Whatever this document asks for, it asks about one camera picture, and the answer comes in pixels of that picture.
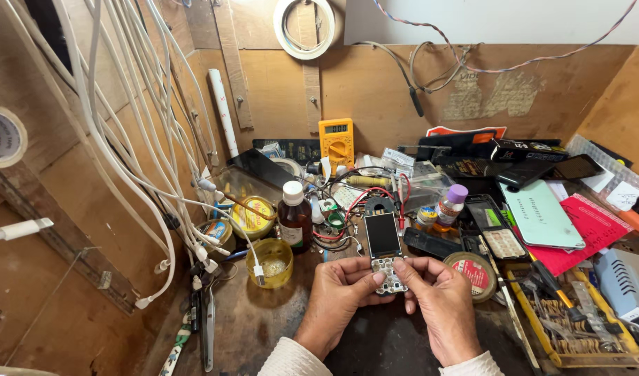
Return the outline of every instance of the digital multimeter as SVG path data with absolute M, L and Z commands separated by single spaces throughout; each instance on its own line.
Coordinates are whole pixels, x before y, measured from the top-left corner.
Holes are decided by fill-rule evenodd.
M 319 142 L 322 158 L 329 157 L 331 176 L 339 165 L 354 166 L 354 125 L 352 119 L 322 120 L 319 123 Z

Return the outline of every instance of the hand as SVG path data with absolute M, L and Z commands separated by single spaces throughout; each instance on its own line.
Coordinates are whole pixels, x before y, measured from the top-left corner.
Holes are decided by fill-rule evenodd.
M 306 315 L 294 340 L 320 361 L 340 341 L 358 307 L 389 303 L 374 293 L 386 276 L 373 273 L 368 257 L 342 258 L 317 265 Z
M 419 303 L 431 350 L 443 367 L 482 354 L 468 278 L 430 257 L 395 260 L 394 269 L 409 288 L 405 310 L 412 314 Z

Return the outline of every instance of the man's left hand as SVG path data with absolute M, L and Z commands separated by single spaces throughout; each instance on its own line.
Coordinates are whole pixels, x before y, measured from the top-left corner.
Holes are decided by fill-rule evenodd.
M 389 303 L 374 293 L 386 276 L 373 273 L 370 258 L 342 258 L 317 265 L 306 315 L 294 340 L 320 361 L 338 345 L 358 307 Z

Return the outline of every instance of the pipe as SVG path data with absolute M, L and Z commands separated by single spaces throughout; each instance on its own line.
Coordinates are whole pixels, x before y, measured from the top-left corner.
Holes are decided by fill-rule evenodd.
M 226 144 L 229 146 L 229 154 L 231 158 L 238 156 L 238 145 L 236 145 L 236 135 L 234 134 L 234 127 L 231 124 L 231 115 L 229 114 L 229 105 L 226 102 L 226 95 L 224 94 L 224 86 L 222 85 L 222 76 L 217 69 L 209 69 L 208 76 L 210 77 L 210 84 L 213 86 L 213 94 L 215 94 L 215 102 L 217 102 L 217 109 L 220 112 L 220 118 L 222 119 L 222 127 L 224 128 L 224 135 L 226 135 Z

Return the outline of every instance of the black box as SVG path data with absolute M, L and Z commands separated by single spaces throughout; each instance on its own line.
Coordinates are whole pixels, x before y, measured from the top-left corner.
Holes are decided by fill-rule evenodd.
M 490 144 L 493 145 L 491 160 L 495 162 L 518 162 L 527 158 L 560 162 L 569 157 L 566 149 L 549 147 L 539 142 L 491 139 Z

